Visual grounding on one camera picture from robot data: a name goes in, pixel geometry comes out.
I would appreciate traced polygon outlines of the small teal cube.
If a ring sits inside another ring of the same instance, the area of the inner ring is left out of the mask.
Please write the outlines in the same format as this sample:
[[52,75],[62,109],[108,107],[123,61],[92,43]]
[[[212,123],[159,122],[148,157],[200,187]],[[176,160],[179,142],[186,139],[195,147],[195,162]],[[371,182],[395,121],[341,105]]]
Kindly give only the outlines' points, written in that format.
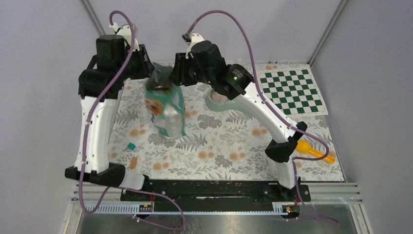
[[133,150],[136,148],[136,145],[133,144],[133,143],[129,143],[129,144],[127,145],[127,148],[128,148],[129,150],[133,151]]

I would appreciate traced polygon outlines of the mint double pet bowl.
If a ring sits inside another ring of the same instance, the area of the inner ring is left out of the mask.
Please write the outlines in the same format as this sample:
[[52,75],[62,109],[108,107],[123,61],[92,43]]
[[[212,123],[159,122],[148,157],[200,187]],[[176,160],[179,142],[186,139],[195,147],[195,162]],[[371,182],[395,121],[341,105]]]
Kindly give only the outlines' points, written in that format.
[[227,96],[220,95],[213,88],[210,88],[206,93],[206,105],[214,112],[235,110],[245,114],[253,114],[253,111],[258,107],[253,101],[251,102],[242,94],[234,99],[228,99]]

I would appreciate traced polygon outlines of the floral table mat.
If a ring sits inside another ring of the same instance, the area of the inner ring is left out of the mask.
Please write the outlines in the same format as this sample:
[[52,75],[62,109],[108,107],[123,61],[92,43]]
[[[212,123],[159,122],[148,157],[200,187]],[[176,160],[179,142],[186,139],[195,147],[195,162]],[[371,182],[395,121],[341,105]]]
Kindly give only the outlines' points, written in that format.
[[[257,74],[268,70],[310,68],[308,65],[256,66]],[[110,138],[108,155],[111,162],[125,165],[133,172],[152,179],[209,180],[277,180],[275,162],[265,149],[271,141],[266,128],[252,115],[240,111],[214,112],[206,105],[209,86],[197,84],[183,87],[185,98],[185,133],[178,139],[161,135],[150,120],[145,105],[143,80],[126,82]],[[303,181],[344,181],[337,159],[327,115],[289,116],[307,124],[313,138],[303,136],[311,147],[321,153],[329,146],[330,164],[315,161],[311,155],[294,152],[296,167]],[[136,145],[131,151],[129,143]],[[137,157],[135,169],[130,169]]]

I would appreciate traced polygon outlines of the green white checkerboard mat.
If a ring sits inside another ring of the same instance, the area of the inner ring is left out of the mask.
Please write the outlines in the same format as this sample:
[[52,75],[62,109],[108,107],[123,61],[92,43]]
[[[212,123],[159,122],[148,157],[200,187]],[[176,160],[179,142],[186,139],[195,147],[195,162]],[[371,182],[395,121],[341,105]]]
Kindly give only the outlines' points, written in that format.
[[260,72],[265,95],[288,116],[328,115],[325,101],[310,68]]

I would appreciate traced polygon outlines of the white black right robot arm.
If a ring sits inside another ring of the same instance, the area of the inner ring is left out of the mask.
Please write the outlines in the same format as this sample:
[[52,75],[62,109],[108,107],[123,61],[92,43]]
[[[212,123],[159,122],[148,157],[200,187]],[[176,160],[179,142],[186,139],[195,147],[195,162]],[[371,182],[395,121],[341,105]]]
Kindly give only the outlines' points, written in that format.
[[218,46],[205,40],[194,44],[188,53],[176,53],[169,79],[177,86],[207,84],[252,114],[272,136],[265,154],[276,163],[281,198],[291,201],[299,194],[292,153],[307,125],[289,119],[266,97],[247,69],[227,64]]

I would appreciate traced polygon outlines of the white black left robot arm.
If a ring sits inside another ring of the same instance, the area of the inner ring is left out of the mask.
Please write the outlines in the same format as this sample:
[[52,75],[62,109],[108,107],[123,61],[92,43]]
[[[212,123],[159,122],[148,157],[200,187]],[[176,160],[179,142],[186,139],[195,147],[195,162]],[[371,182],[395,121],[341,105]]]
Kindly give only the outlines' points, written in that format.
[[130,49],[123,36],[103,35],[96,40],[96,54],[80,74],[82,126],[79,150],[65,177],[89,183],[132,189],[139,200],[151,194],[146,176],[128,172],[122,164],[109,161],[108,144],[114,119],[127,79],[149,78],[153,71],[144,44]]

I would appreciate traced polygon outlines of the teal pet food bag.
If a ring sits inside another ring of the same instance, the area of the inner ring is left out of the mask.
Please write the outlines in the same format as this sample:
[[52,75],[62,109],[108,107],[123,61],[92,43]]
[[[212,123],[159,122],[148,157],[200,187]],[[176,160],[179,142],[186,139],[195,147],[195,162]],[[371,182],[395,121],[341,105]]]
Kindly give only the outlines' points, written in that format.
[[181,87],[169,80],[173,67],[153,63],[154,70],[145,82],[145,105],[150,120],[166,138],[177,139],[185,133],[185,104]]

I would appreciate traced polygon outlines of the small tan wooden block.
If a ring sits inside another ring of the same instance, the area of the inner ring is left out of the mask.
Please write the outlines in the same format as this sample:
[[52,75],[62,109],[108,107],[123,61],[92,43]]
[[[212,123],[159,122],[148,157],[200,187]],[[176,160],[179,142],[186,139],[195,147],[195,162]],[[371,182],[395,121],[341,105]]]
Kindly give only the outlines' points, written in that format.
[[130,169],[135,169],[136,165],[137,165],[137,161],[138,161],[137,157],[132,157],[131,160],[130,160],[129,168]]

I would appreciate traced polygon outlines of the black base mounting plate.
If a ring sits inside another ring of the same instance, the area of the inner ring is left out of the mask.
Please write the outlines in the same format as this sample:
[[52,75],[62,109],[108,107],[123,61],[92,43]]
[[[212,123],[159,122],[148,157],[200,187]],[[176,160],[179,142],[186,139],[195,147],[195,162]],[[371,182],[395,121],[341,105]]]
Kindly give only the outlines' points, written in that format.
[[184,212],[270,212],[273,204],[311,201],[307,185],[287,189],[277,181],[160,180],[144,182],[143,192],[126,191],[121,201],[148,202],[156,212],[174,212],[176,207],[161,195],[174,200]]

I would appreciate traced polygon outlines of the yellow plastic scoop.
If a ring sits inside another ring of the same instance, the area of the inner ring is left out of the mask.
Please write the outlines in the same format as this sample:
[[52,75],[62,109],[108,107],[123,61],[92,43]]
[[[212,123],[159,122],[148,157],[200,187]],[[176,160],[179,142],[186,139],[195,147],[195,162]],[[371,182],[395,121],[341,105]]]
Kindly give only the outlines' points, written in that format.
[[[301,154],[305,154],[305,155],[311,155],[314,156],[316,158],[320,158],[323,157],[324,154],[313,149],[310,145],[309,142],[305,141],[305,140],[298,140],[298,144],[296,147],[296,151],[298,151]],[[328,162],[330,164],[335,163],[335,158],[331,157],[331,156],[326,156],[323,161]]]

